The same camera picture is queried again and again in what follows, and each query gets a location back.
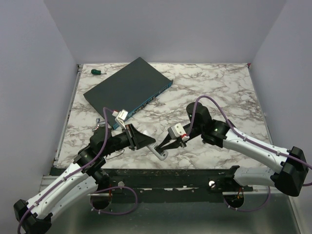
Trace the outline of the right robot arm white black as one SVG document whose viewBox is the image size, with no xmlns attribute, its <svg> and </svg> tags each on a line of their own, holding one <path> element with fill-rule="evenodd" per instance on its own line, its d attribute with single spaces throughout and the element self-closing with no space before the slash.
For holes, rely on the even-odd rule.
<svg viewBox="0 0 312 234">
<path fill-rule="evenodd" d="M 232 166 L 232 173 L 224 179 L 228 190 L 262 185 L 273 186 L 289 196 L 299 196 L 309 171 L 300 148 L 289 150 L 248 136 L 238 131 L 231 122 L 212 119 L 208 108 L 200 102 L 190 103 L 186 112 L 190 123 L 170 127 L 166 138 L 156 147 L 158 153 L 185 147 L 187 141 L 200 136 L 203 143 L 236 151 L 265 165 L 264 168 Z"/>
</svg>

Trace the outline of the white remote control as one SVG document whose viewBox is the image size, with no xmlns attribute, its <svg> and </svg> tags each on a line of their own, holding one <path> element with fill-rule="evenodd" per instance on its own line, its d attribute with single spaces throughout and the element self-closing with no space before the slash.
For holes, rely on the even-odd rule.
<svg viewBox="0 0 312 234">
<path fill-rule="evenodd" d="M 148 132 L 148 131 L 144 131 L 143 132 L 145 135 L 153 138 L 155 140 L 155 138 Z M 158 144 L 157 144 L 157 141 L 155 140 L 154 143 L 150 144 L 147 146 L 147 148 L 160 160 L 160 161 L 164 161 L 167 157 L 168 157 L 168 152 L 166 150 L 164 151 L 160 151 L 160 150 L 157 150 Z"/>
</svg>

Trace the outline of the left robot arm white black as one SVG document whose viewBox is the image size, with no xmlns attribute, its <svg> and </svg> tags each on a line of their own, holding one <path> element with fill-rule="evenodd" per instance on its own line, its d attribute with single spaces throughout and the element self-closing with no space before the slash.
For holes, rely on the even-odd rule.
<svg viewBox="0 0 312 234">
<path fill-rule="evenodd" d="M 151 136 L 139 132 L 132 124 L 113 136 L 102 125 L 94 130 L 90 143 L 81 149 L 68 166 L 48 187 L 28 200 L 18 200 L 14 211 L 19 222 L 18 231 L 44 234 L 52 223 L 71 205 L 89 193 L 104 192 L 109 176 L 101 169 L 105 156 L 124 148 L 138 150 L 155 143 Z"/>
</svg>

